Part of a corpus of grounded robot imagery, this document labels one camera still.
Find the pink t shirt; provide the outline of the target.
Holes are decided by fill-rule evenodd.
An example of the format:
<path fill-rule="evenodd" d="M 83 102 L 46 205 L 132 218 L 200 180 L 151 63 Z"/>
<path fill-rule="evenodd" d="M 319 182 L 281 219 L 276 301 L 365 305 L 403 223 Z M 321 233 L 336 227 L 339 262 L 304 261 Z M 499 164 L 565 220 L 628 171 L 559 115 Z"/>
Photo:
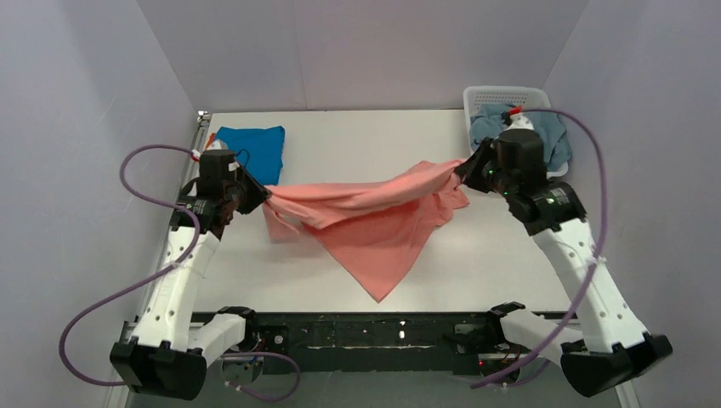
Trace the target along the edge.
<path fill-rule="evenodd" d="M 383 182 L 272 186 L 262 206 L 268 234 L 274 241 L 311 234 L 380 303 L 432 233 L 468 206 L 460 165 L 421 161 Z"/>

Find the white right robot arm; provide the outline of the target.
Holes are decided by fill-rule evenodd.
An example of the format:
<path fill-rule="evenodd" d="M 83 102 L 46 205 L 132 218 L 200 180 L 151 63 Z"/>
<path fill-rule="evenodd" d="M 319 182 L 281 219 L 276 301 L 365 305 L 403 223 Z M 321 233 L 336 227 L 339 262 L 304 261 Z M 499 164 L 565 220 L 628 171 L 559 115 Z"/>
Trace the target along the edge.
<path fill-rule="evenodd" d="M 487 312 L 487 342 L 519 345 L 527 361 L 542 357 L 557 365 L 585 397 L 641 376 L 671 355 L 668 338 L 649 332 L 617 288 L 576 192 L 548 179 L 536 132 L 515 128 L 484 139 L 456 174 L 470 189 L 506 201 L 571 300 L 557 323 L 521 303 L 499 304 Z"/>

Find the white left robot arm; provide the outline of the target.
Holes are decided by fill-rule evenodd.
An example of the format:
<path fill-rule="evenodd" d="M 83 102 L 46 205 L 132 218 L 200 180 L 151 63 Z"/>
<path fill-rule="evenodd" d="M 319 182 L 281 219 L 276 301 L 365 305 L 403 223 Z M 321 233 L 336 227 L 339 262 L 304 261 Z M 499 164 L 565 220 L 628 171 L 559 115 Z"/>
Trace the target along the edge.
<path fill-rule="evenodd" d="M 193 400 L 212 362 L 251 334 L 248 308 L 221 310 L 194 332 L 190 323 L 224 228 L 235 214 L 249 214 L 263 204 L 270 193 L 231 150 L 206 150 L 197 160 L 197 177 L 173 204 L 165 273 L 154 284 L 129 338 L 115 343 L 110 352 L 114 369 L 137 394 Z"/>

